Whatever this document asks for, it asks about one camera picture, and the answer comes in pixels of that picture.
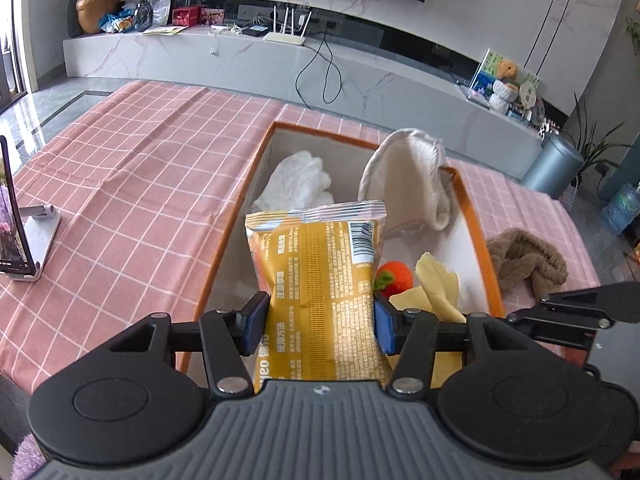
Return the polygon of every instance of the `gift box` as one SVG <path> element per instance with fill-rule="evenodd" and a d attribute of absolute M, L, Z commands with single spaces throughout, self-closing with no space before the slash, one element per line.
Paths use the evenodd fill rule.
<path fill-rule="evenodd" d="M 180 7 L 179 9 L 174 9 L 174 25 L 178 25 L 180 27 L 193 27 L 198 24 L 199 19 L 199 6 Z"/>

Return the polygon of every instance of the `white plastic bag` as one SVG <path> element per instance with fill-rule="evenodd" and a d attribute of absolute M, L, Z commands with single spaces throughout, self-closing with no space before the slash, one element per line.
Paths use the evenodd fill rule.
<path fill-rule="evenodd" d="M 169 21 L 171 0 L 149 0 L 154 8 L 154 27 L 165 27 Z"/>
<path fill-rule="evenodd" d="M 326 192 L 331 178 L 322 170 L 322 159 L 302 151 L 288 156 L 269 178 L 264 191 L 249 209 L 258 211 L 291 211 L 334 203 Z"/>

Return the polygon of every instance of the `toy strawberry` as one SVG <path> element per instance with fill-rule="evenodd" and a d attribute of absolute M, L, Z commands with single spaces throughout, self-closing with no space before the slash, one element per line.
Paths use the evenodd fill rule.
<path fill-rule="evenodd" d="M 414 286 L 411 270 L 402 262 L 387 262 L 378 269 L 374 289 L 389 298 Z"/>

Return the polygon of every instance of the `snack bag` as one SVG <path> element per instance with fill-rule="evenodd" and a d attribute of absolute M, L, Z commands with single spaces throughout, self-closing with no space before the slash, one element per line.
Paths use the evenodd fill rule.
<path fill-rule="evenodd" d="M 271 378 L 386 384 L 372 304 L 385 217 L 379 200 L 247 215 L 258 284 L 271 294 L 256 391 Z"/>

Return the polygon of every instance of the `phone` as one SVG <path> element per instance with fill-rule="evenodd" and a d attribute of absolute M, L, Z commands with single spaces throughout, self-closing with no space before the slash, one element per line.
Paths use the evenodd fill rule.
<path fill-rule="evenodd" d="M 24 226 L 15 199 L 14 180 L 9 167 L 6 138 L 0 136 L 0 272 L 34 276 L 36 267 L 29 250 Z"/>

